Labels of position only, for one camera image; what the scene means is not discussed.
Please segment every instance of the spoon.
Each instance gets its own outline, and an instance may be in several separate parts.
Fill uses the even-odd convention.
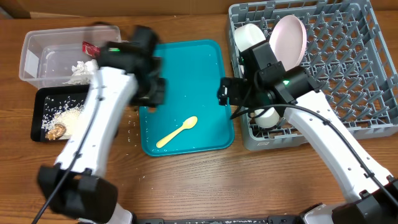
[[[165,146],[169,141],[171,141],[176,135],[180,134],[185,129],[191,129],[196,125],[198,122],[198,118],[196,116],[192,116],[184,121],[181,127],[179,127],[177,130],[173,131],[170,133],[168,136],[162,138],[160,141],[156,143],[156,147],[161,148]]]

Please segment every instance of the spoon handle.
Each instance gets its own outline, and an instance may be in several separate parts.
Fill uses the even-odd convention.
[[[156,143],[156,147],[161,148],[165,146],[171,139],[173,139],[176,135],[180,134],[184,130],[183,126],[179,127],[177,130],[173,131],[166,137],[162,138],[160,141]]]

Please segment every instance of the dish rack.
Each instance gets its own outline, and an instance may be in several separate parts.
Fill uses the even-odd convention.
[[[234,30],[252,23],[269,38],[287,15],[298,17],[307,30],[302,63],[320,84],[337,117],[356,139],[398,132],[398,75],[369,0],[279,0],[234,4],[229,8],[229,56],[234,76],[242,77]],[[241,116],[244,146],[275,149],[306,143],[282,118],[275,129],[262,129]]]

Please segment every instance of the teal tray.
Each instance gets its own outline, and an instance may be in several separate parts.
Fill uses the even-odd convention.
[[[234,141],[231,108],[220,106],[217,90],[225,77],[219,45],[212,40],[196,40],[159,45],[162,77],[166,79],[165,102],[155,113],[139,110],[141,144],[150,156],[169,156],[224,149]],[[182,131],[164,147],[156,143],[191,116],[198,122]]]

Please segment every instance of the crumpled paper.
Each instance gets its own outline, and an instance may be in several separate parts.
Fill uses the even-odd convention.
[[[86,85],[90,84],[90,77],[82,78],[81,75],[94,75],[98,70],[97,61],[95,59],[86,63],[77,61],[77,66],[72,66],[73,75],[70,80],[64,84],[70,85]]]

